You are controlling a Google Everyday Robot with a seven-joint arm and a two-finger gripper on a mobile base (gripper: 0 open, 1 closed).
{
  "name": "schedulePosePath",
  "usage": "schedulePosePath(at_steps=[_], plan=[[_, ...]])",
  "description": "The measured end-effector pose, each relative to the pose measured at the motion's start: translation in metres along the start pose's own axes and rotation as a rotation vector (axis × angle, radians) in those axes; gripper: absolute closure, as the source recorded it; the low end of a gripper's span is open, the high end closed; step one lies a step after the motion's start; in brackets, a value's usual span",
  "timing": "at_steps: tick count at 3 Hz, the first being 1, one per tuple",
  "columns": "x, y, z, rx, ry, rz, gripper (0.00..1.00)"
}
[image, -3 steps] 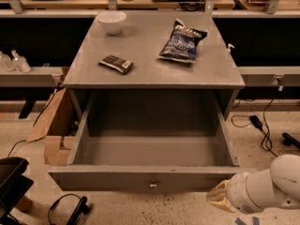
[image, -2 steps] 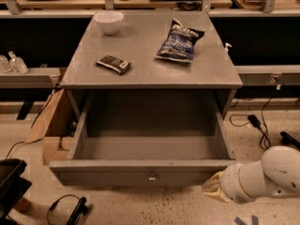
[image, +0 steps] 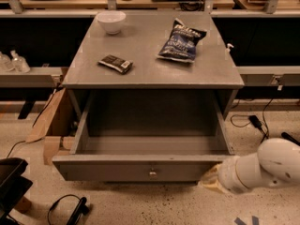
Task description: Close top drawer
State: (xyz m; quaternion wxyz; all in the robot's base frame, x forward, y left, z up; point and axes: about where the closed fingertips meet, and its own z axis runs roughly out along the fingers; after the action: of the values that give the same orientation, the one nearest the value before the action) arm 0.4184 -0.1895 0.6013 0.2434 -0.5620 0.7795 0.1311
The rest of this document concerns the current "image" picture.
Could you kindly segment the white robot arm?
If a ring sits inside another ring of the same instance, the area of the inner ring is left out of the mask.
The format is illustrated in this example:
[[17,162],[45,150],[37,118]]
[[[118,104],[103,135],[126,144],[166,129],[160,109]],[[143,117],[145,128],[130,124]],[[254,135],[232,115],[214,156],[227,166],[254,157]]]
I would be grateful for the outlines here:
[[214,165],[202,176],[201,184],[232,194],[299,185],[300,145],[282,138],[265,140],[255,153],[228,157]]

